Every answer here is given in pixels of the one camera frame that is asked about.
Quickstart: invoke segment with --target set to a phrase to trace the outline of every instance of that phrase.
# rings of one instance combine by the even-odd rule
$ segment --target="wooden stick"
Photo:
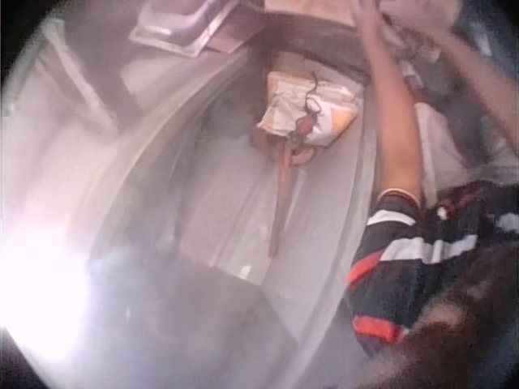
[[[283,228],[285,227],[286,217],[290,206],[291,173],[292,150],[290,150],[288,143],[285,141],[285,144],[281,149],[281,157],[279,159],[276,211],[274,213],[274,223],[272,225],[270,246],[268,248],[268,257],[270,259],[277,255],[281,234],[283,233]]]

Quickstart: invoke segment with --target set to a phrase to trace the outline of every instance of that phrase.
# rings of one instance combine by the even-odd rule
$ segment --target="hand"
[[[381,0],[380,10],[404,27],[426,36],[447,32],[460,14],[462,0]]]
[[[355,24],[363,36],[378,33],[384,25],[377,0],[350,0],[350,9]]]

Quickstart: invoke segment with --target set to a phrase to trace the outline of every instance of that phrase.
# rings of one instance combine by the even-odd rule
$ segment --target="person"
[[[517,170],[515,183],[472,177],[437,193],[434,204],[424,199],[424,156],[431,149],[422,143],[420,112],[383,38],[383,13],[441,48],[516,154],[519,88],[450,31],[454,1],[379,3],[350,0],[375,87],[383,170],[347,276],[354,332],[375,358],[361,387],[461,387],[455,383],[468,379],[462,365],[486,334],[483,319],[496,329],[517,306]]]

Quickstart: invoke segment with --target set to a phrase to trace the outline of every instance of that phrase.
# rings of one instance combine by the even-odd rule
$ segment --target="striped shirt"
[[[423,211],[404,191],[386,191],[367,222],[346,297],[369,354],[401,340],[480,249],[519,241],[519,186],[473,182],[439,199]]]

